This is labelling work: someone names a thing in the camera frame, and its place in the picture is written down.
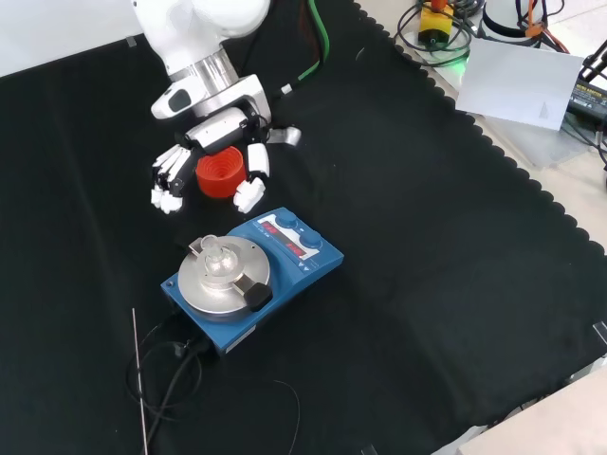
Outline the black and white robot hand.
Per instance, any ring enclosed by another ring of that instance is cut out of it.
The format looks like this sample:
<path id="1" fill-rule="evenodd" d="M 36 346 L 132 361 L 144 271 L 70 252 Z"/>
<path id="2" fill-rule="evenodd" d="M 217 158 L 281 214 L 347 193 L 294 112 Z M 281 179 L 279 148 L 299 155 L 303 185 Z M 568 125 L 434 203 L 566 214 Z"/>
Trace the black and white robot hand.
<path id="1" fill-rule="evenodd" d="M 165 213 L 182 207 L 182 192 L 193 175 L 197 160 L 216 155 L 237 140 L 249 144 L 267 141 L 271 112 L 265 91 L 255 75 L 246 76 L 212 94 L 193 76 L 173 83 L 152 106 L 153 114 L 171 118 L 197 109 L 203 121 L 176 145 L 159 155 L 152 165 L 151 203 Z"/>

